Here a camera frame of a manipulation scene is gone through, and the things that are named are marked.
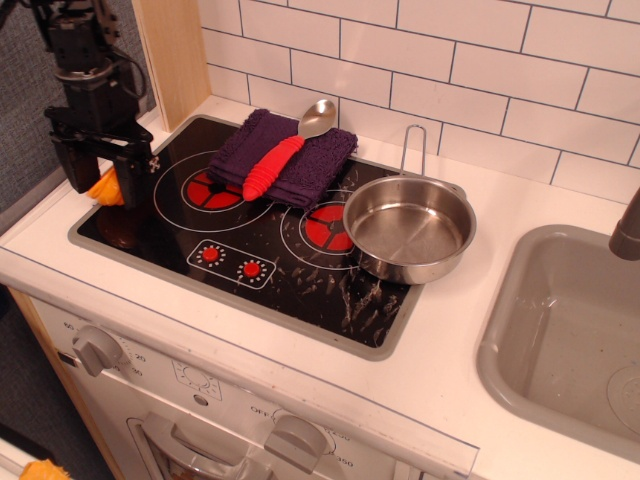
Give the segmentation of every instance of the tile backsplash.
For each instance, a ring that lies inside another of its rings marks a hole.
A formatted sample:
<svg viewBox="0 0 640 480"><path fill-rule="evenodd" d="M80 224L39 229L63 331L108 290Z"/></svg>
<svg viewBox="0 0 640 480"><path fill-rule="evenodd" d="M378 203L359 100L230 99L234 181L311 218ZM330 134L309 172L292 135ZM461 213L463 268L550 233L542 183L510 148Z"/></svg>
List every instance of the tile backsplash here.
<svg viewBox="0 0 640 480"><path fill-rule="evenodd" d="M640 186L638 0L199 0L212 92L627 203Z"/></svg>

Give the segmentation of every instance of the stainless steel pan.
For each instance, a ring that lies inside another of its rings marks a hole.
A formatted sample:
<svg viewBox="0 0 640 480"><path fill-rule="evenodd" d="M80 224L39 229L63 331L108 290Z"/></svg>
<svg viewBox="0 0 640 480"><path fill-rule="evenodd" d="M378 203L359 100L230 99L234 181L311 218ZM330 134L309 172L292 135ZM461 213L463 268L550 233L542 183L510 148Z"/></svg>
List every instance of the stainless steel pan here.
<svg viewBox="0 0 640 480"><path fill-rule="evenodd" d="M409 132L423 133L422 176L404 172ZM400 174L367 183L344 209L361 268L382 280L428 283L453 270L471 244L476 217L457 185L425 177L427 131L409 125Z"/></svg>

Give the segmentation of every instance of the black stovetop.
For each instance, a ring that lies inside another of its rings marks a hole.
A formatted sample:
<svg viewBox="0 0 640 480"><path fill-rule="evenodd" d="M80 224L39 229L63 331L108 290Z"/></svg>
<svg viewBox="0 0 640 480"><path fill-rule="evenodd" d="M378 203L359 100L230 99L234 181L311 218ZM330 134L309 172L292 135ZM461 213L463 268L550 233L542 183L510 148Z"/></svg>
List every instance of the black stovetop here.
<svg viewBox="0 0 640 480"><path fill-rule="evenodd" d="M236 129L193 119L160 151L153 199L134 210L98 208L77 225L79 243L348 350L356 342L355 353L388 347L416 287L358 268L342 210L357 187L397 172L349 159L309 212L244 202L239 188L206 175L212 152Z"/></svg>

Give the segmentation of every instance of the metal spoon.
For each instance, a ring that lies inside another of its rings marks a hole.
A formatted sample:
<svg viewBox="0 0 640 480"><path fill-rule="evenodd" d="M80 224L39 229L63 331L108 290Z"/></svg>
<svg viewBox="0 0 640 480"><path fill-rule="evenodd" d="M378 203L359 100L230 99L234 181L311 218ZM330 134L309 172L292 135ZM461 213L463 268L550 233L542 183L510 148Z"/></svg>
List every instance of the metal spoon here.
<svg viewBox="0 0 640 480"><path fill-rule="evenodd" d="M335 118L336 107L330 100L320 100L309 108L298 124L298 134L282 140L253 166L242 185L244 199L250 202L264 195L305 141L327 133Z"/></svg>

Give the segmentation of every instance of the orange object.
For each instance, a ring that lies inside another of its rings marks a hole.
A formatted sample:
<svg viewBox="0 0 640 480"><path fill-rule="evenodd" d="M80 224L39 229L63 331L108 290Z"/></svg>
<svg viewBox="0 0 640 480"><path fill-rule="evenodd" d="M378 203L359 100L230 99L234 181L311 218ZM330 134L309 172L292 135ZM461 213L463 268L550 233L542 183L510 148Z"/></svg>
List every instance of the orange object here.
<svg viewBox="0 0 640 480"><path fill-rule="evenodd" d="M124 205L124 198L122 198L122 192L120 191L118 176L113 167L102 175L102 178L89 189L87 195L97 200L100 205L108 207L112 205Z"/></svg>
<svg viewBox="0 0 640 480"><path fill-rule="evenodd" d="M20 480L69 480L69 474L63 468L54 465L51 460L39 460L27 463Z"/></svg>

